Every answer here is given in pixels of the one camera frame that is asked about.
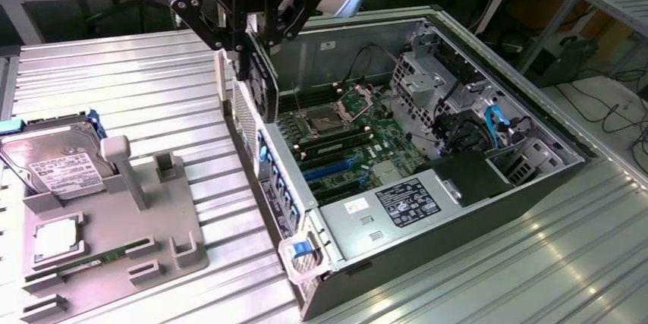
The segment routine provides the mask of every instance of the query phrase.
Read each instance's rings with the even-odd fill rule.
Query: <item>aluminum profile table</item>
[[[108,134],[131,137],[134,163],[164,150],[187,159],[208,268],[68,322],[299,322],[202,41],[179,32],[26,47],[6,69],[14,71],[3,84],[10,114],[48,117],[92,105]],[[27,298],[19,289],[22,190],[4,173],[3,324],[20,322]],[[646,322],[647,299],[648,196],[603,157],[523,218],[312,322]]]
[[[524,53],[518,69],[524,73],[540,50],[546,45],[547,39],[556,33],[563,21],[570,15],[571,9],[580,0],[566,0],[556,15],[554,16],[546,30],[543,31],[534,47]],[[584,0],[592,7],[604,11],[615,17],[628,27],[631,27],[644,38],[648,38],[648,0]]]

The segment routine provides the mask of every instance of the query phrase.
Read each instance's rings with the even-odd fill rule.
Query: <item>motherboard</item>
[[[399,181],[426,162],[370,85],[336,87],[339,99],[278,117],[310,189],[324,205]]]

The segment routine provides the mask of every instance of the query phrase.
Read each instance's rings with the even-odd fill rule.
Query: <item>warning label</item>
[[[442,211],[418,178],[379,191],[376,196],[399,228]]]
[[[71,193],[102,184],[102,175],[87,153],[31,163],[30,169],[56,194]]]

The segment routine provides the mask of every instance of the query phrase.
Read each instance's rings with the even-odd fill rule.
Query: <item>blue pcie slot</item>
[[[336,165],[328,166],[326,168],[320,168],[319,170],[315,171],[308,171],[304,173],[304,179],[307,181],[312,181],[316,178],[323,178],[324,176],[336,174],[338,172],[347,171],[354,167],[354,164],[356,163],[356,159],[348,159],[344,162],[340,162]]]

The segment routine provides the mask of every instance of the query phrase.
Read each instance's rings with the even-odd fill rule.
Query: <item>hard drive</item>
[[[28,187],[67,200],[104,189],[116,174],[100,155],[104,136],[96,113],[30,121],[0,122],[0,158]]]

